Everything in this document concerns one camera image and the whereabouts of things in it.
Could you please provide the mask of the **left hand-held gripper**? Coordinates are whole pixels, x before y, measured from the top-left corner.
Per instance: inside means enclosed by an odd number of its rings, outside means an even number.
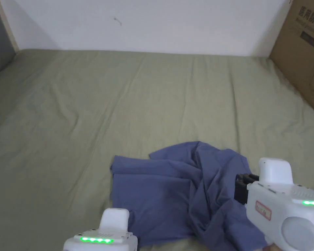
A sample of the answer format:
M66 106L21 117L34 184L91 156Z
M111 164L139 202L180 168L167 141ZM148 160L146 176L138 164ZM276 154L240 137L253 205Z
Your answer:
M128 231L129 211L107 208L98 229L76 234L64 243L64 251L137 251L138 238Z

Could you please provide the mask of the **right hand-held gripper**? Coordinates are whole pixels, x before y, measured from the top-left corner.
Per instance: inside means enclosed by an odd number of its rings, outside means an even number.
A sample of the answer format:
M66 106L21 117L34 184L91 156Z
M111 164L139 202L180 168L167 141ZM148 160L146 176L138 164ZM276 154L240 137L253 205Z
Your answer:
M268 244L283 251L314 251L314 190L293 182L291 165L260 158L260 175L236 175L234 198Z

